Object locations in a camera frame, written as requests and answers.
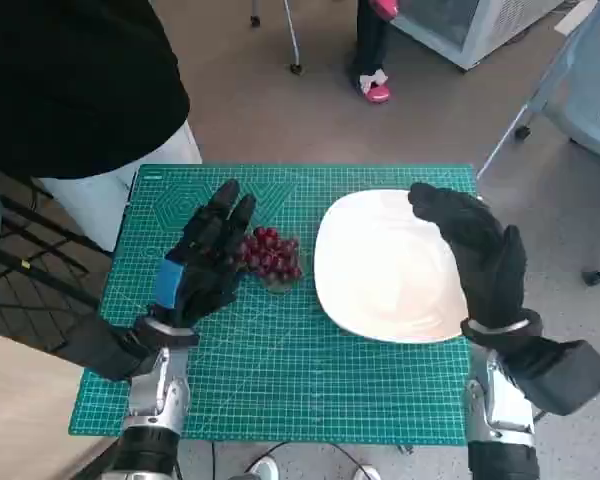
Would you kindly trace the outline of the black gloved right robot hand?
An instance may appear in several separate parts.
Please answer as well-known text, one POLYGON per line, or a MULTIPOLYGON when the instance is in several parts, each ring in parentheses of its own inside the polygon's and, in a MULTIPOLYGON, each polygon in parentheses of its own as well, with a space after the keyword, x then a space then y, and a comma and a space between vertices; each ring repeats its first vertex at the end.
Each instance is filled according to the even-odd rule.
POLYGON ((485 203, 467 193, 415 183, 408 198, 414 214, 435 224, 450 246, 469 318, 487 329, 524 321, 527 256, 519 228, 502 226, 485 203))

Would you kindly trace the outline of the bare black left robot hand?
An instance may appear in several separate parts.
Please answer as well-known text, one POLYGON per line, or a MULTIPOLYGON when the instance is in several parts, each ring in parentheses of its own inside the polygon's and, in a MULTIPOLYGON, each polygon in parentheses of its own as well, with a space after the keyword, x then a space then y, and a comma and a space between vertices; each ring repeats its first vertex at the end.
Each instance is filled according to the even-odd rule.
POLYGON ((235 299, 237 255, 256 206, 237 180, 224 182, 195 211, 160 263, 150 315, 173 328, 192 326, 235 299))

